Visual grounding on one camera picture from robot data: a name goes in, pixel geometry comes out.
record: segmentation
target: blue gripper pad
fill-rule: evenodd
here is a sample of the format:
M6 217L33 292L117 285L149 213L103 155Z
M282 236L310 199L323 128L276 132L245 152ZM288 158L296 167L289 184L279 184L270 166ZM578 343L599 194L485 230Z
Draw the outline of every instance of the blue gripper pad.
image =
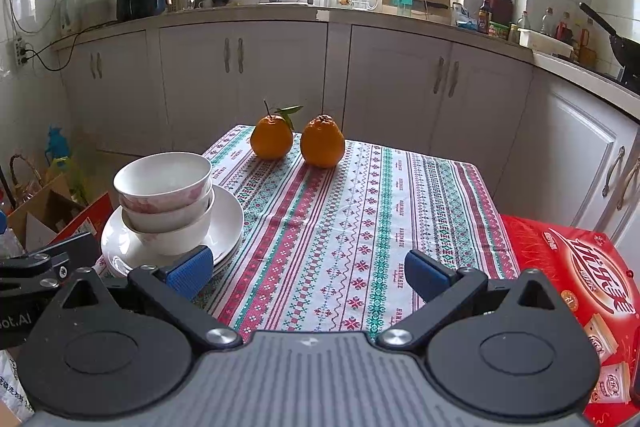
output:
M423 301L429 302L450 288L457 274L422 252L410 250L404 258L404 279Z
M196 247L165 269L164 275L169 288L192 300L213 275L213 254L208 247Z

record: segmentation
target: frying pan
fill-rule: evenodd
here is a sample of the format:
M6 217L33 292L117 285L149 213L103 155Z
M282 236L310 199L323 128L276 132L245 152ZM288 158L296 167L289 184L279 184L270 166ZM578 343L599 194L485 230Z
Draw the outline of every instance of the frying pan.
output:
M611 49L620 65L633 74L640 74L640 44L619 36L615 29L588 4L581 2L578 6L609 34Z

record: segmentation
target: stacked plates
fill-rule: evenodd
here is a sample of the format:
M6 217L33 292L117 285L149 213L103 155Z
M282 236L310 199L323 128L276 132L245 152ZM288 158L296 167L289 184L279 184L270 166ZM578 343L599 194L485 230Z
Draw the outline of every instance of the stacked plates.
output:
M215 274L242 243L244 214L231 192L217 185L213 185L213 192L215 204L210 211L209 228L200 244L211 250ZM169 266L175 263L176 257L161 255L152 245L141 241L138 234L125 225L121 206L111 214L102 232L102 254L115 277L126 277L129 271L142 264Z

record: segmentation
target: patterned tablecloth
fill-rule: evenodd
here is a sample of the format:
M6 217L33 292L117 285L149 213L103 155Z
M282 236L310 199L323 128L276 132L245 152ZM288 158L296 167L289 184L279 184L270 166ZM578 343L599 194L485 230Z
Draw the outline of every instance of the patterned tablecloth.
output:
M205 156L244 208L239 252L196 298L246 340L257 329L366 330L422 302L404 281L408 250L446 266L517 277L509 239L473 165L347 141L333 170L307 166L300 136L279 162L237 126Z

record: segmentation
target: countertop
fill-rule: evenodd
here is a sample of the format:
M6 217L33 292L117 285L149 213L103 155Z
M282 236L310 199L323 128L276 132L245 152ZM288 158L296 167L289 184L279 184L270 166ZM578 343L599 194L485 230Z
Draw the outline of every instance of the countertop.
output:
M425 20L378 12L325 8L307 6L305 4L261 4L254 6L185 10L91 30L81 34L76 44L171 26L242 21L325 22L371 26L458 42L459 44L521 60L556 74L557 76L561 76L572 84L593 93L610 103L610 105L618 107L632 118L640 121L640 96L580 66L477 32ZM69 48L73 40L74 37L68 37L54 44L52 48L54 50Z

